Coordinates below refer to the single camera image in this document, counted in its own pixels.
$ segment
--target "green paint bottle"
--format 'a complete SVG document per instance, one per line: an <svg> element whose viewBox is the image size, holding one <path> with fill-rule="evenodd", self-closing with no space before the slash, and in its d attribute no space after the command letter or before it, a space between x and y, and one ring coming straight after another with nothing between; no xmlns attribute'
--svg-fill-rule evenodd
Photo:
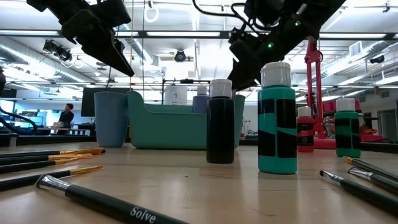
<svg viewBox="0 0 398 224"><path fill-rule="evenodd" d="M361 157L359 116L355 112L355 99L336 100L336 154L337 156Z"/></svg>
<svg viewBox="0 0 398 224"><path fill-rule="evenodd" d="M268 63L261 70L258 93L258 166L262 172L297 172L295 92L290 88L290 65Z"/></svg>

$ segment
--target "white bottle cap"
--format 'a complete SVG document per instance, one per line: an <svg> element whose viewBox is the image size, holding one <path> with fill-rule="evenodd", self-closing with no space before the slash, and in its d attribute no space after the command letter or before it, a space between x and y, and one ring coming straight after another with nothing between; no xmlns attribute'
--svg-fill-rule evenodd
<svg viewBox="0 0 398 224"><path fill-rule="evenodd" d="M286 62L271 62L261 69L261 86L284 85L290 87L290 65Z"/></svg>
<svg viewBox="0 0 398 224"><path fill-rule="evenodd" d="M336 100L336 110L339 111L355 111L355 99L343 98Z"/></svg>
<svg viewBox="0 0 398 224"><path fill-rule="evenodd" d="M198 92L198 95L206 95L207 94L207 87L198 86L197 92Z"/></svg>
<svg viewBox="0 0 398 224"><path fill-rule="evenodd" d="M232 98L232 81L226 78L214 79L210 83L210 98L225 96Z"/></svg>
<svg viewBox="0 0 398 224"><path fill-rule="evenodd" d="M311 108L307 106L299 107L297 108L297 115L299 116L299 118L311 117Z"/></svg>

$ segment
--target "paint bottle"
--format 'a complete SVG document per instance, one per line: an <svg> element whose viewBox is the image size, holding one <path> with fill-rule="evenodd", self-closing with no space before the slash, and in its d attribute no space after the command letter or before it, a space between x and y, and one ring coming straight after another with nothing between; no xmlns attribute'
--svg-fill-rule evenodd
<svg viewBox="0 0 398 224"><path fill-rule="evenodd" d="M224 78L210 83L207 101L207 162L230 164L234 161L235 102L232 82Z"/></svg>
<svg viewBox="0 0 398 224"><path fill-rule="evenodd" d="M359 116L355 112L355 99L336 100L336 154L337 156L361 157Z"/></svg>
<svg viewBox="0 0 398 224"><path fill-rule="evenodd" d="M259 170L273 174L297 172L295 92L290 65L271 62L261 70L258 97Z"/></svg>
<svg viewBox="0 0 398 224"><path fill-rule="evenodd" d="M298 152L313 152L313 124L311 108L302 106L297 108L297 150Z"/></svg>
<svg viewBox="0 0 398 224"><path fill-rule="evenodd" d="M205 114L207 111L207 101L210 97L207 95L207 87L198 86L198 94L193 97L192 108L193 113Z"/></svg>

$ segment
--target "teal plastic bin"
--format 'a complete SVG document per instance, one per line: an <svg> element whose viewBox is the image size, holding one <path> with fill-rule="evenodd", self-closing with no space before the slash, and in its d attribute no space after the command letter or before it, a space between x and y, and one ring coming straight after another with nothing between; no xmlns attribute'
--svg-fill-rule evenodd
<svg viewBox="0 0 398 224"><path fill-rule="evenodd" d="M245 97L235 101L235 147L239 145ZM136 91L127 93L131 144L139 149L206 149L206 114L192 106L150 105Z"/></svg>

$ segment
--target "red paint bottle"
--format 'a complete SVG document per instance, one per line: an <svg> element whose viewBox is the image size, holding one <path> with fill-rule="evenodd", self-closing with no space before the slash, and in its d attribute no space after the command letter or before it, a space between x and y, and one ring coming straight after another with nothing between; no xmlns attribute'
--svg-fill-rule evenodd
<svg viewBox="0 0 398 224"><path fill-rule="evenodd" d="M297 150L298 152L313 152L313 124L311 108L307 106L297 109Z"/></svg>

